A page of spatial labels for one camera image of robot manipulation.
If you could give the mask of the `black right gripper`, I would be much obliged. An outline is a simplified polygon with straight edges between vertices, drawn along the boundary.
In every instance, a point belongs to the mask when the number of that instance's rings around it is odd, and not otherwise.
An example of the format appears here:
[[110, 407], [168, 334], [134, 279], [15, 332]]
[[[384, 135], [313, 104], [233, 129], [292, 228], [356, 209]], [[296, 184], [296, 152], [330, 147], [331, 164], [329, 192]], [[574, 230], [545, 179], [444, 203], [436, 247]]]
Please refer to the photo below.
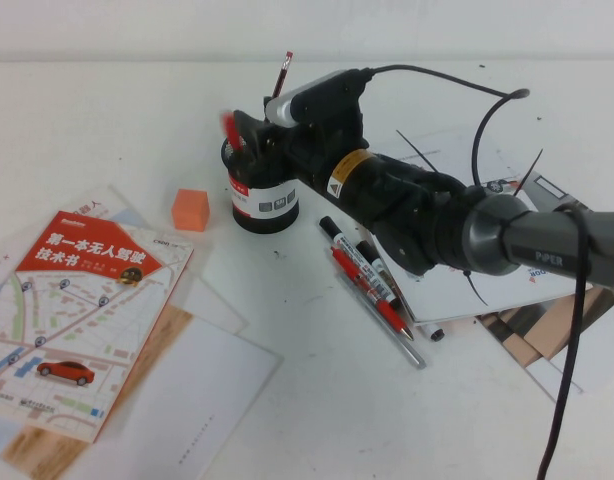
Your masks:
[[247, 146], [227, 147], [231, 176], [251, 176], [253, 186], [298, 179], [323, 186], [349, 153], [366, 148], [361, 121], [325, 121], [283, 128], [235, 111], [238, 135]]

